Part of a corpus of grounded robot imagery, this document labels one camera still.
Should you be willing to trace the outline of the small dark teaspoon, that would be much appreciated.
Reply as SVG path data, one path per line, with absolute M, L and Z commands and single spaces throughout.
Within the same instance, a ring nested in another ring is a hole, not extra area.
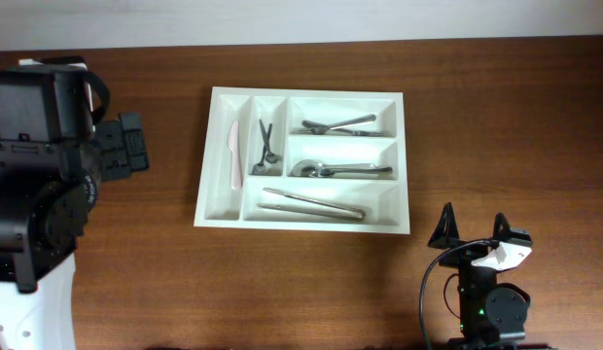
M 264 147 L 266 149 L 265 160 L 268 163 L 275 164 L 280 160 L 280 156 L 275 154 L 270 149 L 270 137 L 269 137 L 269 134 L 268 134 L 266 127 L 262 120 L 259 120 L 259 125 L 260 125 L 260 129 L 261 129 L 261 133 L 262 133 L 262 137 L 263 137 L 263 141 L 264 141 Z
M 270 134 L 268 133 L 268 131 L 265 129 L 265 126 L 263 124 L 262 121 L 259 121 L 259 127 L 261 130 L 261 135 L 263 137 L 268 138 L 270 136 Z M 262 155 L 261 155 L 261 159 L 259 162 L 255 163 L 252 167 L 252 175 L 263 175 L 266 173 L 266 165 L 265 165 L 265 161 L 266 161 L 266 141 L 263 141 L 263 150 L 262 150 Z

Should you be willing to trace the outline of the pink plastic knife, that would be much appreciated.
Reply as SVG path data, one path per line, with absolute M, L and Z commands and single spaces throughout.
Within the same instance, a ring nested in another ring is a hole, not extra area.
M 242 172 L 239 148 L 239 121 L 233 121 L 231 124 L 227 146 L 231 152 L 231 188 L 233 190 L 240 190 L 242 188 Z

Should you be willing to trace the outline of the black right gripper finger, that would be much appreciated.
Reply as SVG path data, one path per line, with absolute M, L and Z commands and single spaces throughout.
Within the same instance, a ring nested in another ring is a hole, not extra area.
M 509 238 L 511 236 L 511 226 L 506 216 L 500 212 L 495 216 L 493 227 L 493 238 Z
M 459 245 L 459 233 L 454 211 L 450 202 L 443 207 L 439 222 L 427 246 L 434 249 L 449 249 Z

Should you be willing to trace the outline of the steel fork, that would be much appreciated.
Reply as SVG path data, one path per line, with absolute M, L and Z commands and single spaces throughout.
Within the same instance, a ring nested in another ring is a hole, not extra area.
M 340 129 L 327 129 L 324 132 L 322 130 L 316 130 L 315 128 L 298 128 L 294 129 L 295 134 L 312 134 L 312 135 L 327 135 L 327 134 L 345 134 L 349 136 L 368 136 L 368 137 L 389 137 L 390 135 L 385 132 L 379 131 L 365 131 L 365 130 L 352 130 L 346 128 Z

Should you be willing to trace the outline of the steel spoon tray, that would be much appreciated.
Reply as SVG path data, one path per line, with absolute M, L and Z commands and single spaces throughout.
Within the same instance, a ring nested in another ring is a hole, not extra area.
M 291 175 L 294 176 L 294 177 L 300 177 L 300 176 L 297 175 L 297 173 L 302 168 L 307 167 L 307 166 L 311 166 L 311 167 L 328 166 L 328 167 L 350 167 L 350 168 L 378 168 L 376 165 L 371 164 L 371 163 L 329 165 L 329 164 L 325 164 L 323 162 L 320 162 L 318 160 L 307 159 L 307 160 L 302 160 L 302 161 L 298 162 L 293 167 Z

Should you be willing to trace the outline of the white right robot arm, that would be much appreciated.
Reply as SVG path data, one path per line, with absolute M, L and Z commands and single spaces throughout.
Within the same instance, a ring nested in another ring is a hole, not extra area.
M 532 239 L 511 227 L 504 214 L 495 217 L 492 236 L 481 242 L 459 238 L 452 211 L 443 213 L 429 246 L 446 249 L 439 265 L 456 270 L 459 338 L 451 349 L 515 349 L 526 337 L 524 324 L 530 296 L 497 275 L 517 268 L 532 252 Z

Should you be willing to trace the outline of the steel fork tines down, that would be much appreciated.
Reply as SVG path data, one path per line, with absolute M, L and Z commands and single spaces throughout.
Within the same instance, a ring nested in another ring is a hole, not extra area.
M 302 123 L 302 128 L 300 129 L 300 132 L 310 132 L 311 134 L 322 135 L 322 134 L 327 133 L 328 131 L 339 130 L 339 129 L 343 129 L 343 128 L 358 125 L 358 124 L 372 123 L 375 120 L 376 120 L 375 114 L 368 114 L 363 117 L 359 117 L 359 118 L 355 118 L 355 119 L 351 119 L 351 120 L 347 120 L 347 121 L 343 121 L 343 122 L 336 122 L 336 123 L 332 123 L 332 124 L 316 124 L 316 123 L 310 124 L 309 121 L 304 121 Z

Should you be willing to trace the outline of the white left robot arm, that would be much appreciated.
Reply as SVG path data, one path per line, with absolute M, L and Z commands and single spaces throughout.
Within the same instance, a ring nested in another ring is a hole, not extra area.
M 75 253 L 105 182 L 145 171 L 141 117 L 105 115 L 83 58 L 0 72 L 0 349 L 72 349 Z

